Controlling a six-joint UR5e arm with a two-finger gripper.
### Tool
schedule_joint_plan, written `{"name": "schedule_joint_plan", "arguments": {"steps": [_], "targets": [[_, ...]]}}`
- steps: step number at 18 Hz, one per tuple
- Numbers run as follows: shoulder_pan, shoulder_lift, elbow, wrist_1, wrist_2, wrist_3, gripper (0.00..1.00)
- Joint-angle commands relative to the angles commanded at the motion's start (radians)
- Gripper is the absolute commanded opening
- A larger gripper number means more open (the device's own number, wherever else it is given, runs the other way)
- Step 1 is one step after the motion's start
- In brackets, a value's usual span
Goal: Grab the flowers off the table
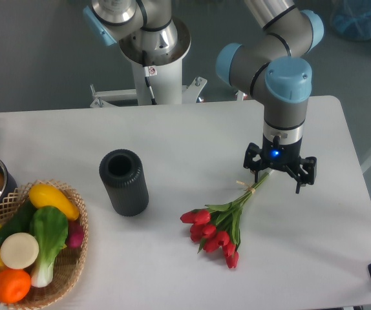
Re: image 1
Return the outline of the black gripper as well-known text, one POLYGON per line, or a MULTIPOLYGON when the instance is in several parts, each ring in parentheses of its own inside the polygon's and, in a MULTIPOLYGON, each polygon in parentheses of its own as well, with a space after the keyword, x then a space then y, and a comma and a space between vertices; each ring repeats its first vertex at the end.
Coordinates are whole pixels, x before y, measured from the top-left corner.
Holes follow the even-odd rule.
POLYGON ((317 175, 317 158, 300 157, 302 138, 289 145, 275 147, 266 136, 262 139, 262 149, 250 143, 245 151, 243 167, 254 175, 254 182, 259 181, 259 172, 266 168, 287 172, 296 182, 295 193, 301 187, 313 185, 317 175))

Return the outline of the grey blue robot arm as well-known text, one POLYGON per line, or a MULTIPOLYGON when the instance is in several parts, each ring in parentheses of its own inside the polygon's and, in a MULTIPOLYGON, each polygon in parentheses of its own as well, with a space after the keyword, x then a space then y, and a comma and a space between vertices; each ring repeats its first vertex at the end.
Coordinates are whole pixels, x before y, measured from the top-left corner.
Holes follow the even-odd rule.
MULTIPOLYGON (((303 55, 323 38, 321 18, 293 1, 247 1, 265 32, 253 48, 225 46, 217 76, 264 107, 262 145, 250 143, 244 167, 258 174, 289 174, 298 187, 315 182, 317 160, 300 155, 312 69, 303 55)), ((182 60, 191 46, 185 24, 172 15, 170 1, 91 1, 83 16, 105 45, 118 44, 131 62, 140 105, 183 101, 182 60)))

